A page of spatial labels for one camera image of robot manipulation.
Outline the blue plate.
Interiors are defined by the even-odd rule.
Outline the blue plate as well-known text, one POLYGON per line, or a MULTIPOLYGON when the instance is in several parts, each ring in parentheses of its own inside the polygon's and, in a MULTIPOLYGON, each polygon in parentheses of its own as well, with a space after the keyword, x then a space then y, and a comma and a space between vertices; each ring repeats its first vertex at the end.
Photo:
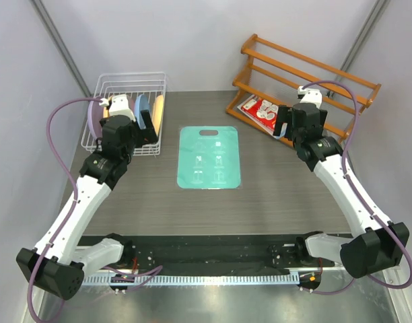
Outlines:
POLYGON ((134 109, 134 115, 136 118, 136 121, 140 127, 140 129, 145 129, 146 125, 143 120, 143 117, 141 115, 141 112, 143 110, 146 110, 150 112, 150 105, 147 99, 147 96, 145 94, 139 94, 135 100, 135 109, 134 109))

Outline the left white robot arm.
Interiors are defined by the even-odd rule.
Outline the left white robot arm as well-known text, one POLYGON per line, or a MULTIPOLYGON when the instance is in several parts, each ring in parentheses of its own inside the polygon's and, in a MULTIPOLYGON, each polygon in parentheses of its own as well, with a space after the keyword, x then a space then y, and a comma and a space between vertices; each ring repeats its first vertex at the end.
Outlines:
POLYGON ((63 300, 77 293, 85 277, 108 265, 127 268, 135 257, 132 241, 118 234, 76 249, 94 213, 126 173, 134 149, 156 137, 153 129, 141 129, 129 110, 110 114, 100 124, 101 148, 85 159, 70 200, 35 247, 22 248, 16 257, 29 288, 63 300))

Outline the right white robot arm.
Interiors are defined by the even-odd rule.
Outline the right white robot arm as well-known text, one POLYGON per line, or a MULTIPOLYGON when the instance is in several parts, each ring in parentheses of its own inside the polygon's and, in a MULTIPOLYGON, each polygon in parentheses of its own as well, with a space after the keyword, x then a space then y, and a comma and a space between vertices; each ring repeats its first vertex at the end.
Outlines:
POLYGON ((351 237, 309 233, 295 248, 294 256, 304 266, 318 258, 337 262, 358 279, 399 265, 409 230, 404 223, 391 221, 351 168, 342 165, 342 147, 333 137, 323 134, 326 117, 326 110, 313 103, 280 105, 274 133, 285 133, 297 156, 328 188, 348 222, 351 237))

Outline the yellow plate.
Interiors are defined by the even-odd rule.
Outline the yellow plate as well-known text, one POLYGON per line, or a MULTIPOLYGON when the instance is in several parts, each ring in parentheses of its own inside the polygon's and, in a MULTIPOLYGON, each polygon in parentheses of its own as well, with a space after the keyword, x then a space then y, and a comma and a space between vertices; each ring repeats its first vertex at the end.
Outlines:
POLYGON ((153 126, 157 133, 160 130, 163 111, 164 111, 164 96, 159 95, 156 97, 153 103, 153 115, 152 115, 153 126))

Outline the purple plate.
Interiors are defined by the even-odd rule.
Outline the purple plate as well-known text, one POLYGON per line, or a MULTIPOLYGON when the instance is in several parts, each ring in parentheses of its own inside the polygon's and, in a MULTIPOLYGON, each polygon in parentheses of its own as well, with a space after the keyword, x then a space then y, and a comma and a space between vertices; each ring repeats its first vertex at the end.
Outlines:
POLYGON ((102 136, 100 120, 103 117, 103 107, 100 105, 102 97, 96 97, 98 101, 91 101, 88 105, 88 128, 94 139, 102 136))

